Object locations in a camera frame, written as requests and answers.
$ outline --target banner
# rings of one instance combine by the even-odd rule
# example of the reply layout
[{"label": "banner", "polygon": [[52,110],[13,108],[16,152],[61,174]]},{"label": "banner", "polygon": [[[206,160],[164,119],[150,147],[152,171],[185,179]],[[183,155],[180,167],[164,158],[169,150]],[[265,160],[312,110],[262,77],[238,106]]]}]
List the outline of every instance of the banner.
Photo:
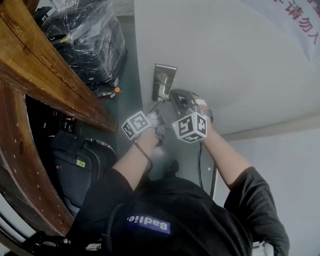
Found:
[{"label": "banner", "polygon": [[317,0],[241,0],[266,16],[312,61],[320,56],[320,6]]}]

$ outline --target blue logo patch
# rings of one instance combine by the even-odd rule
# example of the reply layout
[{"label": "blue logo patch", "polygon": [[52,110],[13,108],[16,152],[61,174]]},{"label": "blue logo patch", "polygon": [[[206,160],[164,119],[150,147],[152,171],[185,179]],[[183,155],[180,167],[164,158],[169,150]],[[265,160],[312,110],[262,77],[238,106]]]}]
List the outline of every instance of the blue logo patch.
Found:
[{"label": "blue logo patch", "polygon": [[150,230],[170,234],[170,223],[145,215],[134,215],[126,219],[127,226],[140,226]]}]

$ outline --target green label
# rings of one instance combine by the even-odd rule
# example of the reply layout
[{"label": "green label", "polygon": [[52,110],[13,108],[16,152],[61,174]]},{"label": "green label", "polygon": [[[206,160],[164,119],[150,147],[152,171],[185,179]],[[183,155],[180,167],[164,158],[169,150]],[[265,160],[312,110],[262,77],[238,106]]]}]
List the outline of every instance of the green label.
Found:
[{"label": "green label", "polygon": [[77,160],[77,161],[76,161],[76,165],[77,165],[77,166],[81,166],[81,167],[85,167],[85,166],[86,166],[86,163],[85,163],[85,162],[82,162],[82,161],[80,161],[80,160]]}]

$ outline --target forearm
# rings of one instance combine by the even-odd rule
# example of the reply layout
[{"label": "forearm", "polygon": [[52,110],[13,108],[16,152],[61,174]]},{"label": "forearm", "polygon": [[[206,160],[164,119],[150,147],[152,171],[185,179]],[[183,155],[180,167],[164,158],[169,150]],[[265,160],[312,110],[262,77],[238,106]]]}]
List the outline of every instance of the forearm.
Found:
[{"label": "forearm", "polygon": [[[153,128],[148,128],[141,133],[137,143],[150,157],[158,141],[159,140],[155,136],[155,130]],[[148,159],[135,145],[132,145],[129,151],[118,162],[116,162],[112,168],[121,173],[132,189],[135,190],[148,163]]]},{"label": "forearm", "polygon": [[210,126],[207,138],[203,140],[217,169],[229,189],[239,175],[251,165],[236,152],[214,129]]}]

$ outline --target gray floor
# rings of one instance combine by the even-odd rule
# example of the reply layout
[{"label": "gray floor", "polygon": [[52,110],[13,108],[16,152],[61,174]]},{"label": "gray floor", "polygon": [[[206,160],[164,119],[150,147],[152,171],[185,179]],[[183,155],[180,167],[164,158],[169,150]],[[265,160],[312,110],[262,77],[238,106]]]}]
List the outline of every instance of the gray floor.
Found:
[{"label": "gray floor", "polygon": [[[110,133],[100,131],[85,123],[79,123],[77,125],[77,133],[86,138],[95,138],[107,142],[117,151],[118,156],[121,157],[132,145],[121,130],[121,124],[123,124],[128,117],[142,110],[143,107],[134,18],[133,16],[122,16],[119,17],[119,21],[128,50],[126,66],[119,82],[122,94],[117,95],[115,99],[102,100],[102,104],[118,119],[118,132]],[[166,135],[164,145],[156,148],[151,157],[154,167],[149,176],[152,180],[161,178],[163,170],[166,169],[169,163],[172,160],[177,160],[180,166],[178,177],[199,184],[197,171],[197,159],[200,149],[199,143],[188,144],[176,138],[170,125],[174,118],[172,114],[170,114],[172,112],[170,108],[170,103],[165,103],[163,106],[164,119],[167,123]],[[213,176],[213,161],[204,147],[201,157],[201,174],[204,190],[209,194]]]}]

